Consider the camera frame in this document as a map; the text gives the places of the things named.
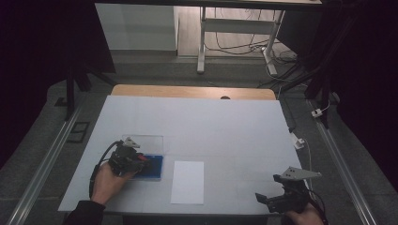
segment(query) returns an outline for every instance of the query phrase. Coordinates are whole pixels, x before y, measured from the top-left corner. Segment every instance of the black sleeve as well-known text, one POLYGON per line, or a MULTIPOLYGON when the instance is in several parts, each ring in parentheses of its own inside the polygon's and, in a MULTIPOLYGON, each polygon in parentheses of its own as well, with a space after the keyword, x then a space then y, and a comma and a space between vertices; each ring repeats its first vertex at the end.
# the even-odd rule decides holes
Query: black sleeve
POLYGON ((79 201, 64 225, 100 225, 105 206, 92 201, 79 201))

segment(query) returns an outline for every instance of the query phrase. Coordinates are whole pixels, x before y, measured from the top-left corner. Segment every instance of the hand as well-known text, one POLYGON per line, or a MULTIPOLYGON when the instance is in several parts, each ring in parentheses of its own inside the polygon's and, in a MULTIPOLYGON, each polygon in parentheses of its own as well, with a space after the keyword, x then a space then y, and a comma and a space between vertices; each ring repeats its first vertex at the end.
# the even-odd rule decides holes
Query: hand
POLYGON ((123 176, 116 176, 108 162, 103 163, 96 176, 91 201, 106 204, 134 175, 135 172, 128 172, 123 176))
POLYGON ((290 217, 296 225, 323 225, 322 219, 318 211, 308 203, 302 213, 298 214, 295 211, 285 213, 290 217))

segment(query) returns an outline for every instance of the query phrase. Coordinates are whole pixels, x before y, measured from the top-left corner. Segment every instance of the white paper sheet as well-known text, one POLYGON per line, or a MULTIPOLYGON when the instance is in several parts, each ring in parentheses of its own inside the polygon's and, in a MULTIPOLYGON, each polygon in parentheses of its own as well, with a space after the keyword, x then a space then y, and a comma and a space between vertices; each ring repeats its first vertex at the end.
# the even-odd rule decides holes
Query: white paper sheet
POLYGON ((203 161, 176 161, 172 187, 171 203, 204 203, 203 161))

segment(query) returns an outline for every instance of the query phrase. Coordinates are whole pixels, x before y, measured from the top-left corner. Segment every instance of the gray carpet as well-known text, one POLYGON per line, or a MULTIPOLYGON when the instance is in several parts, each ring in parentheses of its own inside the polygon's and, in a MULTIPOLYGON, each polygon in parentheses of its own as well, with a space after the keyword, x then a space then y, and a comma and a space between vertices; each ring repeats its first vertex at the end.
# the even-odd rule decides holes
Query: gray carpet
MULTIPOLYGON (((119 83, 255 88, 259 83, 270 81, 262 61, 244 64, 207 63, 206 73, 201 76, 196 74, 196 64, 191 62, 122 63, 115 66, 117 75, 112 75, 112 78, 119 83)), ((284 72, 287 68, 284 65, 278 66, 280 72, 284 72)), ((57 207, 79 163, 103 102, 112 91, 110 85, 98 78, 90 76, 90 80, 93 88, 88 93, 87 101, 77 119, 77 122, 89 123, 87 135, 80 143, 65 143, 25 224, 60 224, 63 221, 64 215, 57 212, 57 207)), ((310 147, 312 170, 323 174, 321 179, 313 180, 314 190, 325 201, 330 224, 361 224, 357 210, 310 115, 311 107, 303 97, 304 88, 298 86, 280 96, 288 126, 294 129, 298 137, 307 141, 306 147, 298 150, 301 165, 303 169, 310 169, 310 151, 308 151, 310 147)), ((55 107, 54 104, 58 98, 64 98, 65 95, 64 82, 49 89, 47 104, 41 115, 13 157, 0 171, 0 224, 8 221, 30 178, 61 128, 66 109, 55 107)), ((397 193, 366 149, 340 120, 335 112, 335 105, 330 106, 329 111, 330 130, 343 150, 344 157, 377 221, 379 224, 396 224, 398 214, 393 209, 398 207, 397 193)), ((69 135, 70 141, 80 138, 82 137, 79 137, 79 134, 69 135)), ((102 224, 122 224, 122 219, 120 216, 107 215, 102 224)), ((268 224, 280 224, 280 222, 278 218, 271 218, 268 224)))

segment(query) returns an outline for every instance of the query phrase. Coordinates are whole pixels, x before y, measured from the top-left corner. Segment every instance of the wooden edge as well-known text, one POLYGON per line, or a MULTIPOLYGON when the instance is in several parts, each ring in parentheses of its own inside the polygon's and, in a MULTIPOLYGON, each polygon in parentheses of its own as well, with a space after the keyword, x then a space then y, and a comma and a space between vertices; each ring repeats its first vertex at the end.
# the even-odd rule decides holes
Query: wooden edge
POLYGON ((275 100, 270 89, 119 84, 112 96, 275 100))

